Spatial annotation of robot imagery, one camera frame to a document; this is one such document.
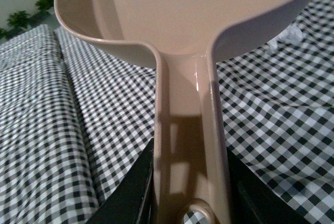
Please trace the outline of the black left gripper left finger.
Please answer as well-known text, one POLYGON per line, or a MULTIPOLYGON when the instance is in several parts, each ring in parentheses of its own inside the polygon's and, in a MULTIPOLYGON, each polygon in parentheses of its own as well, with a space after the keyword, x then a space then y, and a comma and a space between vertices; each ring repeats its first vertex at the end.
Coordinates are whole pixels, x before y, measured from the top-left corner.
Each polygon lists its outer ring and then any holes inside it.
POLYGON ((153 139, 116 190, 87 223, 149 223, 153 177, 153 139))

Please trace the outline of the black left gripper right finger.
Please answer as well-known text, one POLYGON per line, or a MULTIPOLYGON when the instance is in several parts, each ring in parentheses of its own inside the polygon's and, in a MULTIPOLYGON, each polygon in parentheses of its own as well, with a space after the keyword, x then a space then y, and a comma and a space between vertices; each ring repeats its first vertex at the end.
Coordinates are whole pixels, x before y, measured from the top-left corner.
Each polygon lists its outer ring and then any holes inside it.
POLYGON ((307 223, 227 150, 235 223, 307 223))

